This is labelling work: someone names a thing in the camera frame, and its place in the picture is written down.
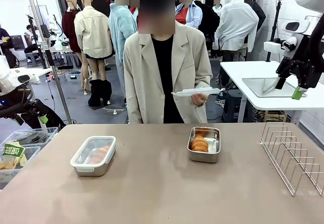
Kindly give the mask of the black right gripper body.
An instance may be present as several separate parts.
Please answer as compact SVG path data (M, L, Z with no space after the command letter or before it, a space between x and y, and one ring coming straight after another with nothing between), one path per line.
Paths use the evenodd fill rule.
M285 79L291 75L296 76L298 86L305 89L315 88L317 86L317 73L314 71L314 66L309 65L307 62L284 57L276 73L278 77Z

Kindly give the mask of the person's left hand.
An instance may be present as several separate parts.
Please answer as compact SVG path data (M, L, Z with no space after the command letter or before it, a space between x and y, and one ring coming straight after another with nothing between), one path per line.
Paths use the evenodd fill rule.
M197 107L201 107L207 101L207 96L204 94L195 94L191 96L191 101Z

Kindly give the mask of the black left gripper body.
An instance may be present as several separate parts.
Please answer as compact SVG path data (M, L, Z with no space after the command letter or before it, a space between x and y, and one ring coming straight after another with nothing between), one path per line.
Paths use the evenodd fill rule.
M48 114L49 108L39 99L13 106L1 106L1 118L15 119L19 114L32 114L37 117Z

